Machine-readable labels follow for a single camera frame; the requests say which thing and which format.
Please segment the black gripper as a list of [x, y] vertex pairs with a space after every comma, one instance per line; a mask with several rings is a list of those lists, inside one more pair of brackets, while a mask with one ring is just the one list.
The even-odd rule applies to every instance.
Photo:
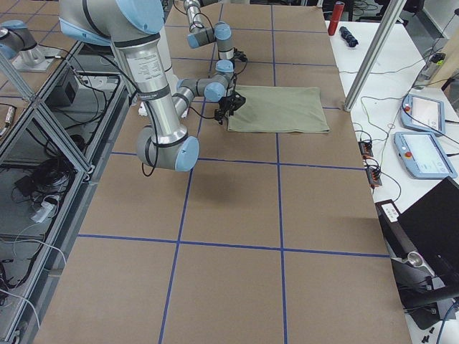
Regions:
[[214, 119], [220, 124], [223, 124], [226, 118], [226, 112], [232, 112], [236, 107], [237, 97], [234, 94], [223, 97], [219, 101], [219, 109], [214, 111]]

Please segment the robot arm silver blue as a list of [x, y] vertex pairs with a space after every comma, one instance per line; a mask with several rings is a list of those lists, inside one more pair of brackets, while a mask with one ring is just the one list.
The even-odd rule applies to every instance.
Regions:
[[237, 49], [232, 41], [230, 25], [224, 21], [212, 25], [201, 10], [204, 6], [216, 3], [217, 1], [183, 1], [184, 12], [189, 23], [187, 42], [192, 49], [216, 43], [218, 58], [234, 62]]
[[138, 137], [137, 155], [152, 168], [186, 172], [199, 156], [199, 141], [181, 124], [196, 97], [217, 102], [228, 96], [235, 77], [231, 60], [234, 46], [230, 26], [218, 22], [213, 28], [199, 28], [203, 1], [185, 1], [184, 8], [193, 28], [191, 47], [216, 42], [219, 61], [210, 78], [184, 79], [172, 92], [158, 43], [164, 27], [160, 1], [61, 1], [62, 33], [87, 44], [112, 49], [119, 69], [131, 82], [146, 106], [150, 124]]

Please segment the grey neighbouring robot arm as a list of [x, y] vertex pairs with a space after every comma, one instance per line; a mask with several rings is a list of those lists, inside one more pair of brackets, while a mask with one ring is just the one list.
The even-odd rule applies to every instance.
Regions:
[[47, 59], [27, 25], [18, 19], [1, 23], [1, 53], [20, 72], [45, 72], [51, 59]]

